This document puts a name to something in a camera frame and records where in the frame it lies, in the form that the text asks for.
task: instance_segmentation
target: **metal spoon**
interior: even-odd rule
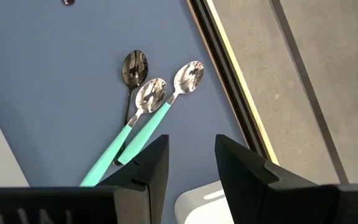
[[[80,186],[93,187],[99,183],[139,117],[144,113],[151,113],[158,109],[165,98],[166,92],[167,84],[161,78],[153,78],[140,88],[136,95],[136,114],[128,121],[115,140],[96,161]]]
[[[187,94],[194,91],[200,84],[203,74],[204,66],[201,62],[198,61],[188,63],[177,72],[173,82],[175,86],[175,92],[129,143],[125,151],[118,158],[120,163],[127,164],[140,152],[140,150],[142,150],[143,146],[149,140],[154,130],[157,128],[158,124],[161,122],[162,118],[165,116],[178,95]]]
[[[147,73],[149,72],[149,66],[147,64],[146,56],[140,50],[134,50],[128,54],[122,63],[121,73],[124,83],[128,86],[128,98],[125,108],[124,121],[122,122],[122,128],[128,122],[128,111],[129,105],[131,104],[132,94],[134,90],[139,87],[147,78]],[[122,144],[120,150],[117,153],[116,158],[113,160],[113,164],[118,166],[120,165],[117,162],[118,156],[121,155],[125,149],[125,142]]]

